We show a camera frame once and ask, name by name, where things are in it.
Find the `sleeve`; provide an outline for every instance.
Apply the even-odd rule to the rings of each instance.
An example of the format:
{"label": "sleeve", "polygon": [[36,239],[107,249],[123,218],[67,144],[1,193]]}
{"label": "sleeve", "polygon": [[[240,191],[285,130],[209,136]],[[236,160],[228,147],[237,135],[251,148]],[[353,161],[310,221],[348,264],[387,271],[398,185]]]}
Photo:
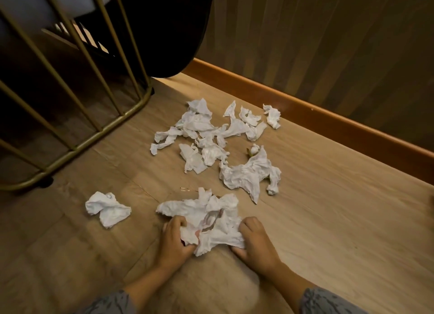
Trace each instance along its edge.
{"label": "sleeve", "polygon": [[135,314],[136,309],[130,296],[123,290],[96,299],[88,307],[75,314]]}
{"label": "sleeve", "polygon": [[307,288],[300,300],[300,314],[367,314],[349,301],[322,288]]}

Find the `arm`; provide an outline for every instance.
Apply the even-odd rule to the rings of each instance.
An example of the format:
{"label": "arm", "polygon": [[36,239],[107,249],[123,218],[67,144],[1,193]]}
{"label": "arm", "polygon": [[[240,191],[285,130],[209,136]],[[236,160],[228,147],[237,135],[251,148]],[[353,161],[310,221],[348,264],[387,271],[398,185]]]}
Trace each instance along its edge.
{"label": "arm", "polygon": [[258,218],[245,218],[239,229],[246,249],[231,247],[231,250],[252,270],[268,279],[294,313],[365,313],[350,302],[291,271],[280,261]]}
{"label": "arm", "polygon": [[181,226],[187,226],[187,221],[182,216],[175,216],[169,223],[164,224],[160,251],[154,267],[143,277],[124,288],[139,313],[155,291],[191,257],[197,247],[196,245],[183,246]]}
{"label": "arm", "polygon": [[181,226],[186,225],[187,221],[182,216],[175,216],[169,223],[165,223],[161,234],[160,250],[153,267],[123,290],[95,300],[76,314],[140,313],[155,291],[191,257],[196,249],[196,245],[185,247],[181,243]]}

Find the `wall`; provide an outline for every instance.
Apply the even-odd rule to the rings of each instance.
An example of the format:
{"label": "wall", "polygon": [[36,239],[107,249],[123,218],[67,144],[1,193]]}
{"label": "wall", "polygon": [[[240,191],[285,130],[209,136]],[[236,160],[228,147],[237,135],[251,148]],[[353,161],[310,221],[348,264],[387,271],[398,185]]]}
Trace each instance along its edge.
{"label": "wall", "polygon": [[197,57],[434,151],[434,0],[213,0]]}

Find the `brown wooden baseboard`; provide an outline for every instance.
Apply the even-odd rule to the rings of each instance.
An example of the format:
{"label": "brown wooden baseboard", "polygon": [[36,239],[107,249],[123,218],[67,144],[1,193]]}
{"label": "brown wooden baseboard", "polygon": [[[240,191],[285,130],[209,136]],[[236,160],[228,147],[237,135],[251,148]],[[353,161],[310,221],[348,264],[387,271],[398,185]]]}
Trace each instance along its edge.
{"label": "brown wooden baseboard", "polygon": [[291,122],[434,185],[431,151],[199,59],[182,72],[255,106],[272,105]]}

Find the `black rubber foot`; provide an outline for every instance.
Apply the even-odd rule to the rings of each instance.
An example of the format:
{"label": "black rubber foot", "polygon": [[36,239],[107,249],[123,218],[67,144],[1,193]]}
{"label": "black rubber foot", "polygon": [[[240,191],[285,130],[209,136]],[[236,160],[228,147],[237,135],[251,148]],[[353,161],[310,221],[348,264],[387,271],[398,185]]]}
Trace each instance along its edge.
{"label": "black rubber foot", "polygon": [[50,187],[53,182],[54,182],[54,179],[51,176],[48,176],[48,177],[45,177],[45,178],[42,178],[41,180],[39,180],[36,183],[36,187],[47,188],[47,187]]}

